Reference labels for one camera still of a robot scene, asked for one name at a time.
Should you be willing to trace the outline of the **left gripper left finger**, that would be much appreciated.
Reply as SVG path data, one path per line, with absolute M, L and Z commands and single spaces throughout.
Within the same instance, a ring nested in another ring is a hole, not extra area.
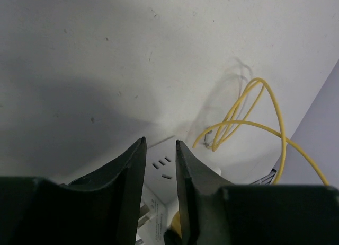
M 114 160 L 66 187 L 79 220 L 76 244 L 134 244 L 138 226 L 147 143 L 134 142 Z

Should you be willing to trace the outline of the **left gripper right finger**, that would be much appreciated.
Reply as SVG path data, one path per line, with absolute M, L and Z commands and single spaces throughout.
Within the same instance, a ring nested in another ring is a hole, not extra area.
M 176 141 L 176 180 L 183 244 L 231 244 L 222 188 L 231 182 Z

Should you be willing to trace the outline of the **white cube power socket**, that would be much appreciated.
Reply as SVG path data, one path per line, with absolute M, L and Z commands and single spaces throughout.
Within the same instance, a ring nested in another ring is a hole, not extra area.
M 177 195 L 176 141 L 170 138 L 147 149 L 141 216 L 137 227 L 137 240 L 141 244 L 168 244 L 177 237 L 180 240 L 176 244 L 183 244 Z M 188 148 L 196 158 L 221 176 L 216 165 L 203 159 L 196 150 Z

